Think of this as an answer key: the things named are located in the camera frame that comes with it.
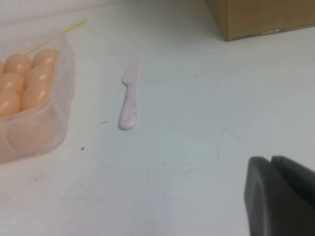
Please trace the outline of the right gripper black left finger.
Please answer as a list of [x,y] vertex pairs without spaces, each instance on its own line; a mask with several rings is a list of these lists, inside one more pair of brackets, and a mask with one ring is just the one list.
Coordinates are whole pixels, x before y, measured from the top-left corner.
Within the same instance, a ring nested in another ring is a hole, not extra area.
[[249,159],[244,201],[252,236],[315,234],[315,188],[292,188],[271,160]]

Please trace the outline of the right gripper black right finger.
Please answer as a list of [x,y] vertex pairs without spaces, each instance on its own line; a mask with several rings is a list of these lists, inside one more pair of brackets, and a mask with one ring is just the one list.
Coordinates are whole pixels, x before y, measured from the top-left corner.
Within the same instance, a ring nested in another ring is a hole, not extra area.
[[315,173],[284,156],[273,156],[272,164],[292,188],[314,188]]

